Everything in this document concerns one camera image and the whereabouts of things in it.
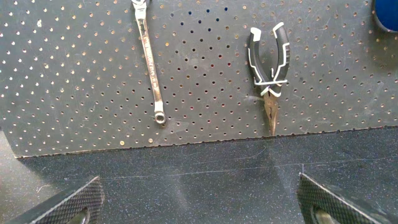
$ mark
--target black table surface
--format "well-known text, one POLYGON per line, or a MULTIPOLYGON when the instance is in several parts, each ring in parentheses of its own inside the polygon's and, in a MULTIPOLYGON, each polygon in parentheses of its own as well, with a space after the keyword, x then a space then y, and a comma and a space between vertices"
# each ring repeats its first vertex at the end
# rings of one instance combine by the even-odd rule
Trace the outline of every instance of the black table surface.
POLYGON ((398 215, 398 129, 15 159, 0 133, 0 223, 89 176, 99 223, 303 223, 299 172, 398 215))

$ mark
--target pegboard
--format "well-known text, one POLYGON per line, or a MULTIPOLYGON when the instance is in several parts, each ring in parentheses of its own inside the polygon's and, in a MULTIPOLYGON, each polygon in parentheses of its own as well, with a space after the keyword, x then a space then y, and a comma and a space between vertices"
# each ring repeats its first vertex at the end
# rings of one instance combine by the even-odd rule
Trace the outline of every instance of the pegboard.
POLYGON ((277 134, 398 124, 398 36, 367 1, 153 0, 147 20, 163 126, 130 1, 2 3, 0 125, 16 156, 268 136, 247 42, 260 28, 275 64, 280 21, 291 60, 277 134))

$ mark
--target metal wrench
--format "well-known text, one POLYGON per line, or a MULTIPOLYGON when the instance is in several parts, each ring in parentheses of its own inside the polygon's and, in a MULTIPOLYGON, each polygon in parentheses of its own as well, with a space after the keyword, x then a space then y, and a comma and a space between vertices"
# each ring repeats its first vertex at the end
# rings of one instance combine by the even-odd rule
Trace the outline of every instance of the metal wrench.
POLYGON ((136 10, 136 21, 141 35, 142 46, 144 48, 145 59, 147 61, 148 72, 150 76, 150 84, 154 92, 155 99, 155 121, 158 124, 166 122, 166 117, 163 110, 162 95, 160 94, 159 82, 157 81, 154 56, 150 47, 148 27, 146 20, 147 0, 131 0, 134 9, 136 10))

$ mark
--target blue round object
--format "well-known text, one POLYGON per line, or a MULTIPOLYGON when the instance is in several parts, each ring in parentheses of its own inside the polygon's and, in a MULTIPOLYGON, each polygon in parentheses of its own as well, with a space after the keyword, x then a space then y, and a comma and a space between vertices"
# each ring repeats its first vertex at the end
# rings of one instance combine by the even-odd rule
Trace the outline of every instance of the blue round object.
POLYGON ((383 29, 398 32, 398 0, 374 0, 376 22, 383 29))

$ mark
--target pliers handle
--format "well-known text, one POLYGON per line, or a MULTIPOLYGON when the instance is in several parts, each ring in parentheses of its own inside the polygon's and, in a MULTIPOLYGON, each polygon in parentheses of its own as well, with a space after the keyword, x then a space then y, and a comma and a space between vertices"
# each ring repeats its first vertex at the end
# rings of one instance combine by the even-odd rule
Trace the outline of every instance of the pliers handle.
POLYGON ((272 29, 278 47, 278 66, 276 72, 274 72, 274 68, 271 68, 271 72, 265 72, 262 69, 259 56, 261 30, 255 27, 250 29, 249 63, 254 73, 254 84, 261 87, 261 96, 269 91, 274 96, 279 97, 282 84, 287 82, 285 77, 289 69, 290 46, 283 25, 284 23, 280 22, 272 29))

